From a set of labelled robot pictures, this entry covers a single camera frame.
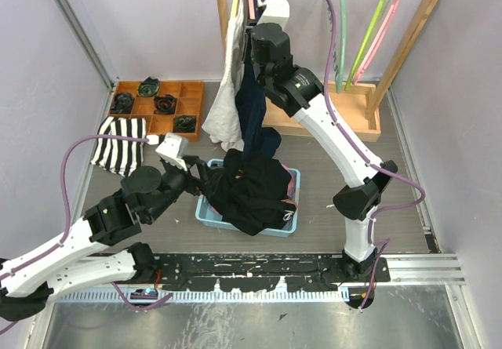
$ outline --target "green hanger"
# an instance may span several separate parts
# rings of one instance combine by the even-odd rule
[[[333,21],[331,12],[329,11],[329,22]],[[344,69],[345,69],[345,45],[347,41],[347,11],[345,9],[345,0],[340,0],[340,60],[337,58],[336,50],[333,52],[333,70],[335,71],[336,79],[336,92],[338,94],[342,91],[342,84],[344,83]]]
[[[380,0],[378,2],[378,6],[375,9],[375,13],[373,14],[371,21],[369,22],[368,29],[366,30],[366,34],[364,35],[364,39],[362,40],[361,47],[359,47],[358,54],[355,57],[354,63],[352,64],[351,72],[349,73],[347,82],[345,83],[345,91],[348,91],[350,89],[355,72],[362,62],[363,55],[366,53],[369,45],[371,44],[369,40],[375,36],[375,31],[377,31],[378,29],[378,26],[376,25],[384,18],[384,15],[387,12],[390,3],[391,0]]]

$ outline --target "teal hanger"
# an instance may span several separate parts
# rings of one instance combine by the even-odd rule
[[[331,12],[329,13],[329,22],[333,22]],[[342,84],[344,83],[344,70],[345,70],[345,44],[347,41],[347,11],[345,9],[345,0],[340,0],[340,52],[333,51],[333,70],[335,71],[336,80],[336,93],[340,94],[342,91]]]

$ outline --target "white wall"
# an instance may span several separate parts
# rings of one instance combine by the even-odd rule
[[[216,0],[70,0],[93,43],[121,79],[219,79],[223,50]],[[379,0],[347,0],[347,69]],[[395,21],[366,72],[381,77],[421,0],[401,0]],[[329,47],[323,0],[289,0],[286,31],[296,62],[321,75]],[[334,0],[338,9],[338,0]]]
[[[500,347],[502,0],[441,0],[394,87],[434,228]]]
[[[60,162],[96,132],[107,89],[53,0],[0,0],[0,24],[0,257],[9,259],[62,231]],[[91,146],[68,164],[70,201]],[[20,347],[26,329],[0,336],[0,347]]]

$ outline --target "gray floor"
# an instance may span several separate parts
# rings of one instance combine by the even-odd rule
[[[460,349],[462,343],[445,288],[437,285],[381,286],[362,314],[330,302],[169,304],[147,314],[134,314],[121,303],[57,304],[43,345],[140,347]]]
[[[206,83],[205,110],[216,95],[218,85]],[[405,165],[398,144],[394,122],[387,101],[380,105],[382,135],[369,148],[383,160],[393,159],[405,173]],[[221,148],[209,141],[202,132],[197,143],[190,143],[187,154],[198,155],[206,161],[223,158]],[[197,198],[181,196],[154,225],[143,226],[143,233],[122,242],[123,249],[134,242],[146,242],[157,253],[339,253],[345,240],[344,218],[333,208],[332,197],[344,186],[343,178],[314,138],[283,136],[275,156],[283,164],[301,172],[299,220],[296,232],[288,238],[266,235],[249,237],[237,231],[204,227],[195,219]],[[145,146],[145,165],[162,169],[155,147]],[[120,177],[94,167],[84,209],[99,202],[120,187]],[[411,202],[411,188],[396,180],[385,191],[383,205]],[[391,238],[390,253],[427,253],[427,245],[420,218],[415,209],[383,213],[376,224],[376,240]]]

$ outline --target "pink hanger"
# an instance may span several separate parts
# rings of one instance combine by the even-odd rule
[[[352,80],[353,84],[356,84],[359,79],[362,77],[366,69],[368,68],[369,64],[371,63],[371,60],[375,57],[375,54],[377,53],[378,48],[380,47],[380,44],[384,40],[384,36],[387,33],[387,30],[389,26],[391,25],[392,17],[395,15],[395,11],[398,8],[399,0],[394,0],[394,2],[391,5],[391,8],[387,12],[387,15],[384,18],[384,22],[380,25],[380,29],[376,33],[376,37],[373,39],[373,43],[368,49],[368,52],[364,56],[364,59],[362,60],[361,65],[359,66],[359,69],[357,73],[355,74],[354,80]]]

